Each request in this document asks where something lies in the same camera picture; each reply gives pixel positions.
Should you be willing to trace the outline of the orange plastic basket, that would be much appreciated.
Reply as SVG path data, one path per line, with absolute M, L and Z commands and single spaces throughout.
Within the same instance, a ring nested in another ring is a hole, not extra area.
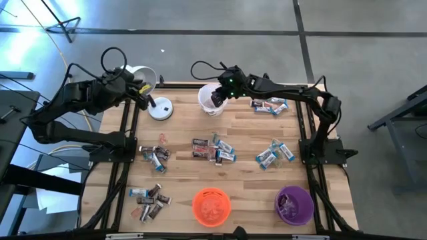
M 206 227 L 222 225 L 231 213 L 228 195 L 218 188 L 205 188 L 195 194 L 192 211 L 196 220 Z

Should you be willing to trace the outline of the black hand tool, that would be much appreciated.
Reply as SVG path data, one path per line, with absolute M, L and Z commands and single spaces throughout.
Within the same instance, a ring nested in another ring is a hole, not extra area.
M 0 117 L 0 124 L 5 124 L 7 122 L 7 117 L 10 116 L 12 113 L 20 113 L 21 112 L 20 108 L 14 106 L 14 105 L 10 105 L 9 108 L 10 108 L 10 110 L 8 110 L 8 112 L 6 112 L 5 114 L 3 114 Z

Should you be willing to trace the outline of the person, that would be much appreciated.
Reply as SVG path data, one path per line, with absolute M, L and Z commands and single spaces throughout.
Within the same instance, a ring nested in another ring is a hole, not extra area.
M 232 235 L 235 240 L 248 240 L 248 234 L 241 226 L 237 226 Z

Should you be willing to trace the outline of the black side table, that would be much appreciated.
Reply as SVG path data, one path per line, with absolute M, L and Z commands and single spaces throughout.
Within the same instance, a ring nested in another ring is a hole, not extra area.
M 8 116 L 5 124 L 0 124 L 0 173 L 9 166 L 26 129 L 19 119 L 35 109 L 39 97 L 40 93 L 37 91 L 0 90 L 0 117 L 10 110 L 10 105 L 21 110 L 20 113 Z

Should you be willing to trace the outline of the black metal beam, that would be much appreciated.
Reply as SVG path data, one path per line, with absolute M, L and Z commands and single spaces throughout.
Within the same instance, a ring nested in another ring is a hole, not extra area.
M 13 193 L 20 195 L 27 195 L 30 189 L 36 188 L 80 195 L 83 189 L 80 180 L 75 182 L 16 165 L 9 165 L 3 173 L 0 173 L 0 185 L 12 186 Z

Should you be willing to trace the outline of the black tripod stand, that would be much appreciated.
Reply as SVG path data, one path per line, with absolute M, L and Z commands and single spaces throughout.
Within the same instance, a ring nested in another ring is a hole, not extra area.
M 48 33 L 62 33 L 64 34 L 65 38 L 69 43 L 73 43 L 73 39 L 71 38 L 71 35 L 75 33 L 81 21 L 81 17 L 74 17 L 74 18 L 62 21 L 58 18 L 58 16 L 56 16 L 56 14 L 53 12 L 50 6 L 48 6 L 45 0 L 40 0 L 40 1 L 46 7 L 48 12 L 50 12 L 53 18 L 56 20 L 56 24 L 47 27 L 45 30 Z

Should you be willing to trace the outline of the purple plastic basket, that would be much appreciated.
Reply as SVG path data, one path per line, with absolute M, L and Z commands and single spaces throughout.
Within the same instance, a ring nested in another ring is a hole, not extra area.
M 278 199 L 283 194 L 288 196 L 288 202 L 285 207 L 279 207 Z M 310 194 L 298 186 L 280 189 L 275 197 L 274 208 L 283 222 L 293 226 L 305 225 L 314 214 L 314 203 Z

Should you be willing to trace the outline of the white paper sheets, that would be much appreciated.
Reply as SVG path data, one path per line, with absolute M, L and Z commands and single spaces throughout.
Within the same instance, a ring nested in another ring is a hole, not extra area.
M 81 182 L 81 172 L 71 173 L 68 163 L 58 165 L 43 171 L 43 173 L 77 183 Z M 36 189 L 36 196 L 39 210 L 45 209 L 46 214 L 77 210 L 79 195 Z

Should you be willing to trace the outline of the dark grey panel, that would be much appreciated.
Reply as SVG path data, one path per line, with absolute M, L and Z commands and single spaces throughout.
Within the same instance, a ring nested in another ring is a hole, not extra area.
M 89 171 L 89 160 L 87 157 L 78 156 L 56 156 L 40 155 L 35 170 L 42 172 L 54 167 L 66 169 L 70 173 Z

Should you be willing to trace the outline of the white desk lamp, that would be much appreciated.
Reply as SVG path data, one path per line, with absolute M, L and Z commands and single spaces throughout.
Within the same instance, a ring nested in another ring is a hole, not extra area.
M 173 105 L 172 102 L 165 97 L 157 97 L 153 98 L 151 93 L 155 89 L 157 85 L 157 74 L 151 67 L 146 66 L 135 66 L 132 67 L 127 65 L 125 67 L 129 72 L 133 73 L 135 76 L 135 80 L 144 80 L 148 85 L 151 85 L 151 91 L 145 93 L 149 96 L 149 105 L 148 112 L 149 115 L 157 120 L 163 121 L 171 117 L 173 113 Z

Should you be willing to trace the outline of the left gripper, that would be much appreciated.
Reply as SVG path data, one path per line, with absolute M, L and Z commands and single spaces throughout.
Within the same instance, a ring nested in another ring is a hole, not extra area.
M 134 74 L 129 71 L 125 71 L 123 77 L 125 79 L 126 95 L 137 101 L 137 106 L 142 111 L 145 111 L 149 105 L 149 96 L 144 93 L 143 88 L 147 86 L 147 83 L 144 80 L 136 81 Z

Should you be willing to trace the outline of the black flat bar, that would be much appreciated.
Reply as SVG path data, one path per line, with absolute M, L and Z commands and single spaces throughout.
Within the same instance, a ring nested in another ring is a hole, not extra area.
M 12 79 L 28 79 L 32 80 L 35 74 L 32 72 L 24 71 L 0 71 L 0 78 L 12 78 Z

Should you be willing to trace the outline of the black metal desk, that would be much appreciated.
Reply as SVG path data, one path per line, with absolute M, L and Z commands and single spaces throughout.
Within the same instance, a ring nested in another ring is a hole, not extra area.
M 402 166 L 409 176 L 397 194 L 427 191 L 427 85 L 410 94 L 405 104 L 368 126 L 386 127 Z

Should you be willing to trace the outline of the white plastic bucket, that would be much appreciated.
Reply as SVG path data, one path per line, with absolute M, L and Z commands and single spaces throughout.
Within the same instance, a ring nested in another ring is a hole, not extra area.
M 204 85 L 202 88 L 199 89 L 197 95 L 200 107 L 205 113 L 207 113 L 211 117 L 221 115 L 226 105 L 228 104 L 228 100 L 226 99 L 220 107 L 216 107 L 213 101 L 211 100 L 211 93 L 214 92 L 218 87 L 220 87 L 220 84 L 218 83 L 210 83 Z

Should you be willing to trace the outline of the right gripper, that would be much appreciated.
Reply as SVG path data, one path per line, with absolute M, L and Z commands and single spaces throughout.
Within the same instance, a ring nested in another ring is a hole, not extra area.
M 226 99 L 247 97 L 245 85 L 247 77 L 237 66 L 227 68 L 219 77 L 221 87 L 211 93 L 211 100 L 215 107 L 221 107 Z

